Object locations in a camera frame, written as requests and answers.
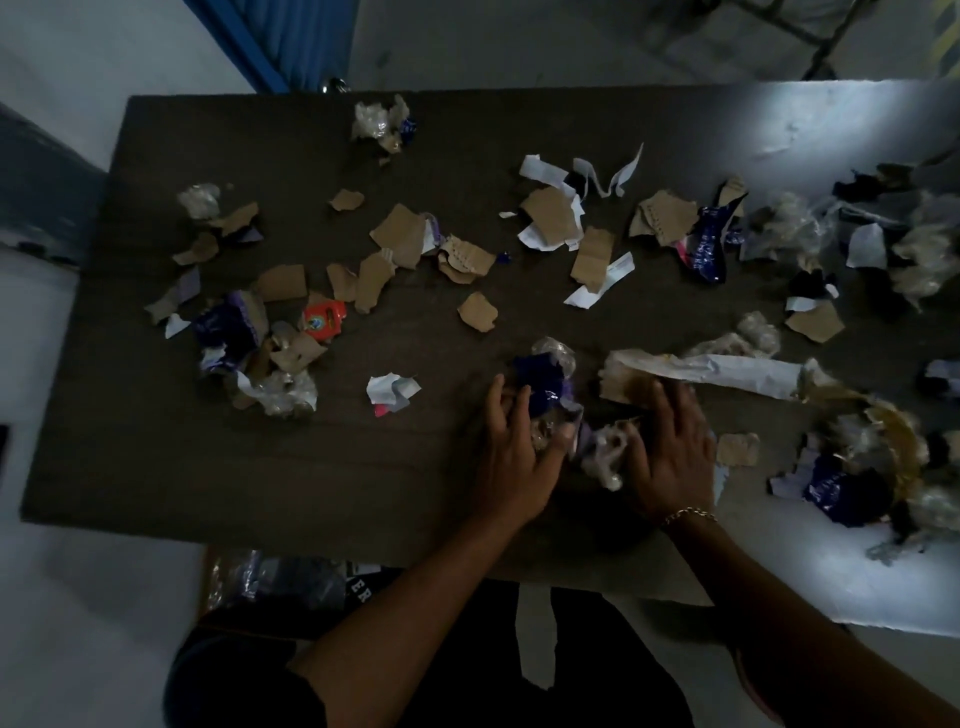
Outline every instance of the dark table surface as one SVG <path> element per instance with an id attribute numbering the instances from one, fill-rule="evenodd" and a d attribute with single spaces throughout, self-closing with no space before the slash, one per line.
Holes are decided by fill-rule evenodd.
<path id="1" fill-rule="evenodd" d="M 420 123 L 412 146 L 380 168 L 372 142 L 349 143 L 346 96 L 136 97 L 114 154 L 89 265 L 83 272 L 60 370 L 22 505 L 24 519 L 221 545 L 264 547 L 394 566 L 409 565 L 465 511 L 479 454 L 479 407 L 494 373 L 543 335 L 578 353 L 576 382 L 591 416 L 609 415 L 591 383 L 607 352 L 682 352 L 758 309 L 780 324 L 789 268 L 732 260 L 719 287 L 691 280 L 668 250 L 626 240 L 633 209 L 660 188 L 711 200 L 730 174 L 752 190 L 747 208 L 778 189 L 828 194 L 852 167 L 916 161 L 960 130 L 957 86 L 889 82 L 705 87 L 535 89 L 410 93 Z M 363 95 L 372 101 L 375 95 Z M 380 97 L 384 102 L 387 96 Z M 577 285 L 574 254 L 523 249 L 522 217 L 501 220 L 536 187 L 517 170 L 539 153 L 569 168 L 594 163 L 609 179 L 640 142 L 643 159 L 622 199 L 586 202 L 587 225 L 618 233 L 614 258 L 636 271 L 590 310 L 564 305 Z M 921 182 L 958 191 L 954 162 Z M 305 264 L 329 293 L 324 268 L 353 270 L 396 203 L 429 211 L 445 233 L 515 261 L 472 286 L 499 309 L 483 335 L 456 313 L 470 289 L 422 260 L 399 270 L 369 316 L 352 308 L 344 333 L 312 368 L 318 411 L 304 421 L 239 412 L 215 380 L 198 378 L 190 332 L 167 341 L 142 306 L 178 269 L 170 255 L 193 231 L 178 191 L 212 181 L 224 209 L 260 203 L 266 239 L 224 250 L 202 266 L 207 296 L 246 287 L 279 263 Z M 367 195 L 358 210 L 327 204 L 341 187 Z M 876 313 L 864 279 L 843 268 L 837 302 L 847 330 L 824 346 L 783 330 L 781 358 L 817 356 L 849 385 L 872 390 L 924 420 L 957 427 L 957 410 L 921 397 L 914 377 L 928 359 L 960 353 L 960 284 L 923 314 Z M 269 304 L 293 317 L 302 302 Z M 396 372 L 422 385 L 406 410 L 375 419 L 370 376 Z M 757 560 L 834 619 L 960 634 L 960 550 L 936 545 L 893 566 L 865 549 L 885 525 L 848 529 L 808 503 L 765 494 L 789 469 L 815 408 L 720 388 L 701 398 L 717 432 L 755 431 L 759 465 L 732 475 L 718 514 Z M 516 540 L 500 575 L 688 603 L 706 596 L 659 534 L 620 522 L 607 494 L 564 477 L 544 516 Z"/>

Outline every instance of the cardboard piece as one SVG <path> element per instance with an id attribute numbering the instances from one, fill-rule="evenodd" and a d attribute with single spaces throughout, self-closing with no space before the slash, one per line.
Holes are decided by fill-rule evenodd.
<path id="1" fill-rule="evenodd" d="M 253 222 L 253 218 L 260 214 L 260 207 L 257 203 L 250 203 L 238 207 L 227 217 L 221 217 L 217 220 L 211 220 L 208 225 L 212 228 L 219 228 L 220 234 L 226 237 L 242 230 Z"/>
<path id="2" fill-rule="evenodd" d="M 749 193 L 750 190 L 747 189 L 747 184 L 743 181 L 743 179 L 737 175 L 733 175 L 720 189 L 720 195 L 717 197 L 717 206 L 725 207 L 733 202 L 736 198 L 743 197 Z M 740 205 L 737 206 L 736 211 L 733 213 L 733 217 L 745 217 L 746 214 L 747 213 L 743 209 L 743 203 L 740 203 Z"/>
<path id="3" fill-rule="evenodd" d="M 797 311 L 786 324 L 818 344 L 825 344 L 845 328 L 831 301 L 823 301 L 809 311 Z"/>
<path id="4" fill-rule="evenodd" d="M 753 432 L 720 435 L 717 462 L 734 468 L 751 468 L 760 457 L 760 438 Z"/>
<path id="5" fill-rule="evenodd" d="M 446 253 L 437 253 L 437 265 L 440 267 L 440 272 L 447 276 L 454 283 L 460 283 L 460 285 L 470 285 L 477 280 L 477 277 L 473 273 L 461 273 L 448 262 L 446 262 Z"/>
<path id="6" fill-rule="evenodd" d="M 535 190 L 520 207 L 530 215 L 548 245 L 560 245 L 580 237 L 570 201 L 557 187 Z"/>
<path id="7" fill-rule="evenodd" d="M 253 290 L 263 303 L 302 298 L 306 296 L 306 271 L 300 264 L 274 266 L 260 274 Z"/>
<path id="8" fill-rule="evenodd" d="M 423 251 L 426 220 L 407 207 L 397 204 L 376 229 L 370 231 L 373 242 L 394 252 L 394 265 L 413 270 Z"/>
<path id="9" fill-rule="evenodd" d="M 209 232 L 201 232 L 189 250 L 171 255 L 177 265 L 196 265 L 206 263 L 220 252 L 217 238 Z"/>
<path id="10" fill-rule="evenodd" d="M 607 279 L 607 266 L 613 255 L 613 233 L 598 228 L 587 228 L 580 251 L 573 262 L 570 277 L 587 287 L 590 293 L 599 293 Z"/>
<path id="11" fill-rule="evenodd" d="M 700 219 L 696 203 L 681 200 L 665 189 L 640 203 L 640 208 L 662 246 L 673 245 L 685 238 Z"/>
<path id="12" fill-rule="evenodd" d="M 366 199 L 363 192 L 351 192 L 348 189 L 342 189 L 330 200 L 330 206 L 337 212 L 349 212 L 363 205 L 363 201 Z"/>
<path id="13" fill-rule="evenodd" d="M 447 264 L 461 273 L 485 276 L 496 262 L 496 255 L 455 235 L 450 235 L 442 248 L 446 253 Z"/>
<path id="14" fill-rule="evenodd" d="M 370 313 L 380 300 L 380 291 L 396 274 L 394 252 L 384 248 L 360 263 L 357 297 L 353 305 L 360 313 Z"/>
<path id="15" fill-rule="evenodd" d="M 497 315 L 496 308 L 480 291 L 467 296 L 467 300 L 460 304 L 457 311 L 467 326 L 474 327 L 482 333 L 487 333 L 493 328 L 493 321 Z"/>
<path id="16" fill-rule="evenodd" d="M 326 276 L 330 279 L 330 285 L 333 287 L 333 298 L 345 303 L 356 301 L 357 276 L 355 273 L 340 263 L 330 263 L 326 266 Z"/>
<path id="17" fill-rule="evenodd" d="M 270 354 L 270 359 L 284 372 L 294 375 L 306 369 L 325 351 L 326 347 L 314 341 L 312 336 L 298 332 L 289 346 Z"/>

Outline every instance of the crumpled plastic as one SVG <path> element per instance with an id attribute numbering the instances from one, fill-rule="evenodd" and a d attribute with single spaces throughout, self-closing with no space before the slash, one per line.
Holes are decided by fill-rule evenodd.
<path id="1" fill-rule="evenodd" d="M 220 215 L 220 187 L 211 182 L 191 184 L 177 195 L 193 220 L 212 220 Z"/>

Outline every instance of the forearm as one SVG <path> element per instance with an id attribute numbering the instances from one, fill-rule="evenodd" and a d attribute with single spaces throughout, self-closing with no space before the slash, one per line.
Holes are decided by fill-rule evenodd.
<path id="1" fill-rule="evenodd" d="M 291 668 L 320 696 L 331 728 L 396 723 L 446 633 L 517 528 L 505 519 L 467 522 L 440 550 L 295 660 Z"/>
<path id="2" fill-rule="evenodd" d="M 960 724 L 948 703 L 829 621 L 717 523 L 684 517 L 668 535 L 731 626 L 751 680 L 788 725 Z"/>

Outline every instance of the person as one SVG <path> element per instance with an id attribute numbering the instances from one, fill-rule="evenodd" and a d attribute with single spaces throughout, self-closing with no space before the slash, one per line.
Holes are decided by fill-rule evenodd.
<path id="1" fill-rule="evenodd" d="M 516 585 L 484 578 L 546 506 L 572 437 L 562 429 L 538 461 L 529 397 L 494 381 L 477 500 L 451 539 L 296 656 L 230 634 L 188 640 L 167 683 L 168 725 L 691 726 L 676 683 L 600 595 L 553 590 L 554 685 L 543 691 L 520 674 Z M 627 425 L 634 506 L 703 584 L 772 714 L 788 726 L 960 726 L 947 702 L 733 542 L 713 517 L 715 445 L 692 390 L 657 382 L 654 400 L 653 442 Z"/>

